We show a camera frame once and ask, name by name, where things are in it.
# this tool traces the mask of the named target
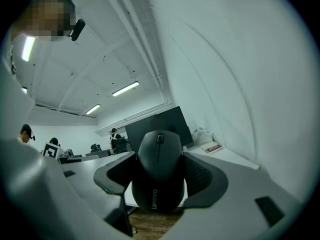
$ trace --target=plastic bag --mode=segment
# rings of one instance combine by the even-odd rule
[[[208,130],[204,130],[202,127],[195,129],[192,132],[191,136],[192,136],[194,145],[196,146],[201,146],[203,144],[213,141],[212,133]]]

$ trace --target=ceiling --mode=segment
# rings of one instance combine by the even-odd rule
[[[156,91],[159,80],[154,79],[141,50],[138,50],[137,43],[133,41],[121,15],[110,1],[72,1],[76,6],[77,20],[84,19],[86,23],[77,41],[65,39],[46,42],[36,39],[30,59],[26,62],[21,58],[26,36],[14,40],[16,78],[22,86],[27,87],[28,94],[35,103],[80,116],[96,104],[101,104],[103,109],[97,109],[90,115],[96,117],[117,106],[119,102],[134,102]],[[156,65],[152,69],[157,67],[159,75],[165,79],[166,73],[162,69],[152,29],[149,4],[146,0],[130,2],[139,18],[151,53],[146,52],[146,46],[143,46],[143,51],[149,62],[151,57],[154,58]],[[136,24],[130,24],[135,30]],[[135,89],[117,97],[112,96],[112,93],[136,80],[140,85]]]

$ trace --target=fluorescent light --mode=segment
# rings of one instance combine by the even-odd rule
[[[22,86],[21,90],[22,90],[25,94],[27,94],[27,87]]]
[[[128,91],[128,90],[130,90],[130,89],[132,89],[133,87],[136,87],[136,86],[138,86],[138,85],[139,85],[139,83],[136,81],[136,82],[131,83],[131,84],[129,84],[128,86],[123,87],[122,89],[120,89],[120,90],[112,93],[112,95],[113,95],[113,96],[118,96],[119,94],[122,94],[122,93],[124,93],[125,91]]]
[[[34,46],[35,39],[36,39],[35,37],[31,37],[31,36],[26,37],[23,52],[22,52],[22,59],[25,60],[26,62],[29,61],[30,53],[32,50],[32,46]]]
[[[100,104],[95,105],[93,108],[91,108],[87,113],[85,113],[86,115],[89,115],[90,113],[92,113],[93,111],[95,111],[97,108],[100,107]]]

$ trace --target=computer mouse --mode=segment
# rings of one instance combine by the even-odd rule
[[[184,196],[184,161],[180,137],[166,130],[147,133],[137,153],[132,195],[149,213],[170,213]]]

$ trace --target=book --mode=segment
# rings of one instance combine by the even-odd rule
[[[222,147],[220,144],[218,144],[218,143],[216,143],[216,142],[214,142],[214,141],[210,141],[210,142],[208,142],[208,143],[206,143],[206,144],[201,145],[201,148],[202,148],[208,155],[211,155],[211,154],[213,154],[214,152],[219,151],[219,150],[222,149],[223,147]]]

